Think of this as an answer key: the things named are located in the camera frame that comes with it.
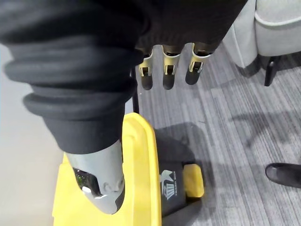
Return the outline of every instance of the printed logo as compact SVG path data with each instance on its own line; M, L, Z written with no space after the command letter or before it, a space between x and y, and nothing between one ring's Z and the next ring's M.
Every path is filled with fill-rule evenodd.
M160 175L161 192L169 200L173 195L177 196L177 183L175 171L164 170Z

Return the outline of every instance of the white wall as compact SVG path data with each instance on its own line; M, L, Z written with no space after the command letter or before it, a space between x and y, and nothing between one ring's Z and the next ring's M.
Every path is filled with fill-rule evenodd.
M0 225L51 226L62 152L43 120L22 104L30 87L4 74L9 60L0 45Z

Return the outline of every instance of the black cover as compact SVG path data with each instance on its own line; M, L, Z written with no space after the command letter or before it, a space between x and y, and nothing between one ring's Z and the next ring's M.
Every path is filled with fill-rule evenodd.
M135 46L199 41L218 46L245 0L0 0L0 42L10 79L31 84L24 99L58 145L92 153L121 136Z

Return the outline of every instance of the yellow plastic lid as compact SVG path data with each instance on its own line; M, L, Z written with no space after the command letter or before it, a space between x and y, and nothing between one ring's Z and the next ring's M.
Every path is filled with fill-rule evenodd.
M82 193L66 156L59 168L54 226L161 226L161 196L155 133L140 115L123 122L125 199L113 215L102 213Z

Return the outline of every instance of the gray chair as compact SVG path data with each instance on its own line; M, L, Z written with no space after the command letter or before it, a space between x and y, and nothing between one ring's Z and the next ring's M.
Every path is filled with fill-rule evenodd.
M301 0L248 0L223 43L238 67L246 68L258 54L270 57L269 86L280 56L301 51Z

